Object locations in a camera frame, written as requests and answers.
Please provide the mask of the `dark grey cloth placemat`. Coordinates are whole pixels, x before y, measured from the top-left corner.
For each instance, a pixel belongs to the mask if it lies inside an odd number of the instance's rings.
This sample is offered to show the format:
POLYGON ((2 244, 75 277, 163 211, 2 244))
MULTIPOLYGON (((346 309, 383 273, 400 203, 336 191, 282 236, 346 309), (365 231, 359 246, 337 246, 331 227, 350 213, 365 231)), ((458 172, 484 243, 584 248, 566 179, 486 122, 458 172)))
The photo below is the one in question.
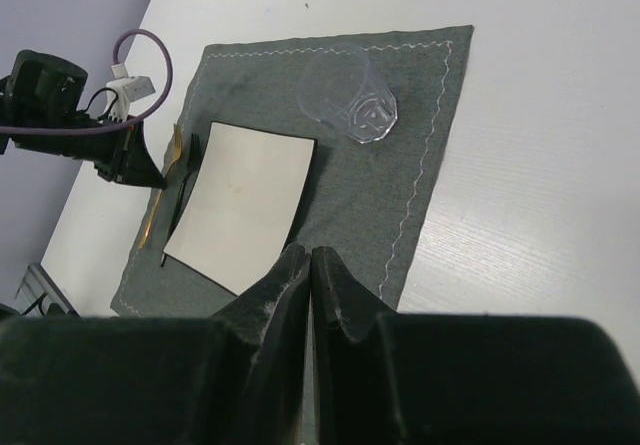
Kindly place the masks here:
MULTIPOLYGON (((185 97, 183 130, 198 134, 205 150, 214 122, 316 140, 285 246, 333 247, 358 280, 396 306, 438 178, 472 34, 471 26, 458 26, 349 37, 397 101, 395 126, 370 144, 311 120, 296 100, 314 52, 336 38, 211 44, 185 97)), ((145 247, 129 253, 111 303, 121 316, 205 317, 238 296, 163 251, 184 173, 173 171, 145 247)))

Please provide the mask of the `white square plate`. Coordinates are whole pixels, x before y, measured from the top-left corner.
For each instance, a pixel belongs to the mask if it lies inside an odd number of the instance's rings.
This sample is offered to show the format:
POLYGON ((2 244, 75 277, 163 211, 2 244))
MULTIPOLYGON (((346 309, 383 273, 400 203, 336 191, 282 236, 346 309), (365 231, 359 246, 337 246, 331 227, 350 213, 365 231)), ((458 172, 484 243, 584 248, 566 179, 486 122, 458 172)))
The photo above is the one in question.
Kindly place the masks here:
POLYGON ((317 142, 214 122, 164 253, 239 295, 280 256, 317 142))

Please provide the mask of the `gold fork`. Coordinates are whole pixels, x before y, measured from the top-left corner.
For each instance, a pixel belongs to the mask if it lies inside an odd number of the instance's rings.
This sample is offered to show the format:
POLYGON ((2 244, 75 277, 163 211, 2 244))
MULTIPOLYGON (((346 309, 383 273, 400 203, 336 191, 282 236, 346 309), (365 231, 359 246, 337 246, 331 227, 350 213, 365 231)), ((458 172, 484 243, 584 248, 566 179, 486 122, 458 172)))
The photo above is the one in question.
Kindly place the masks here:
MULTIPOLYGON (((168 179, 172 169, 179 163, 181 160, 182 154, 184 150, 184 141, 183 141, 183 132, 182 128, 179 124, 173 124, 173 143, 172 143, 172 155, 169 161, 169 165, 167 167, 164 178, 168 179)), ((149 216, 145 221, 145 227, 142 233, 142 236, 138 242, 138 248, 143 249, 149 239, 149 235, 151 234, 153 228, 153 222, 155 219, 155 215, 163 194, 163 189, 158 190, 155 194, 154 201, 152 203, 149 216)))

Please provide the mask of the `dark handled silver fork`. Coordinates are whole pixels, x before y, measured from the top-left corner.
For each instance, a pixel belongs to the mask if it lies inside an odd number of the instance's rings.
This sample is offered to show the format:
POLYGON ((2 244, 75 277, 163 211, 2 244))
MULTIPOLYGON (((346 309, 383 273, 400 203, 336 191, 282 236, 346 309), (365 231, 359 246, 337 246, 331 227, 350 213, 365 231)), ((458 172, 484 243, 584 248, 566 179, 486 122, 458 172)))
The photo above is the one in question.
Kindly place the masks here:
POLYGON ((171 217, 171 221, 168 228, 167 239, 170 239, 180 218, 184 195, 186 191, 186 187, 188 185, 189 179, 191 176, 196 173, 200 165, 202 163, 203 152, 201 140, 198 134, 193 133, 190 139, 190 147, 189 147, 189 156, 186 165, 186 175, 182 179, 180 187, 178 189, 178 194, 176 198, 176 203, 173 209, 173 214, 171 217))

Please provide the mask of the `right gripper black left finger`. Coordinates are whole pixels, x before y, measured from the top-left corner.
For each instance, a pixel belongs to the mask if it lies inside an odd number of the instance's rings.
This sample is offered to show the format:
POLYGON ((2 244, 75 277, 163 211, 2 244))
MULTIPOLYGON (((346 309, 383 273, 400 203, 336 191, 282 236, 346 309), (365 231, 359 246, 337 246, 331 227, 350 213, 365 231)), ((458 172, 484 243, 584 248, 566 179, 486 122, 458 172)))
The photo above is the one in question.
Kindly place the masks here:
POLYGON ((296 442, 309 278, 292 245, 207 318, 3 320, 2 442, 296 442))

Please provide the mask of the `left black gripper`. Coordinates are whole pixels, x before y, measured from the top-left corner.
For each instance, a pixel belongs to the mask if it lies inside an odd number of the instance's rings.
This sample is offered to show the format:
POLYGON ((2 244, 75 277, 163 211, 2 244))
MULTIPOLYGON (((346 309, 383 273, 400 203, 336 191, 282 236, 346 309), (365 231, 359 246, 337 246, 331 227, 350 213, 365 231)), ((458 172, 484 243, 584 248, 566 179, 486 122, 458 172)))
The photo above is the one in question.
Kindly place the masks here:
POLYGON ((17 148, 90 162, 117 184, 164 189, 167 181, 144 139, 144 121, 103 114, 93 118, 78 103, 87 72, 53 55, 20 51, 1 79, 1 150, 17 148))

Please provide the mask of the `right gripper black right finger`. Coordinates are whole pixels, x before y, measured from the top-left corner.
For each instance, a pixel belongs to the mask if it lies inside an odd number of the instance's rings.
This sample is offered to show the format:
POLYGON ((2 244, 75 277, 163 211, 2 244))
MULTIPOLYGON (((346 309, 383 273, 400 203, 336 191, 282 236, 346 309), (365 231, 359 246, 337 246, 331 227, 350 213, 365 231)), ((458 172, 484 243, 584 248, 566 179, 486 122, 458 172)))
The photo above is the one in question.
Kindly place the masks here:
POLYGON ((401 314, 311 258, 322 444, 635 444, 639 392, 580 318, 401 314))

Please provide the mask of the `clear plastic cup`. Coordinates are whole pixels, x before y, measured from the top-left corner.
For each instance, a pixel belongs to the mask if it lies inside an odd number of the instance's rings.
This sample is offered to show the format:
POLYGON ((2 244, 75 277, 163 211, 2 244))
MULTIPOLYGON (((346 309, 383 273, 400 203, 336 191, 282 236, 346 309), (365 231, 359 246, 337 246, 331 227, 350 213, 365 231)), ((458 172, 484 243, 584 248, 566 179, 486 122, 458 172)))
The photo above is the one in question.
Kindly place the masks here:
POLYGON ((299 81, 297 102, 308 118, 359 144, 386 138, 398 120, 396 98, 364 49, 353 43, 314 52, 299 81))

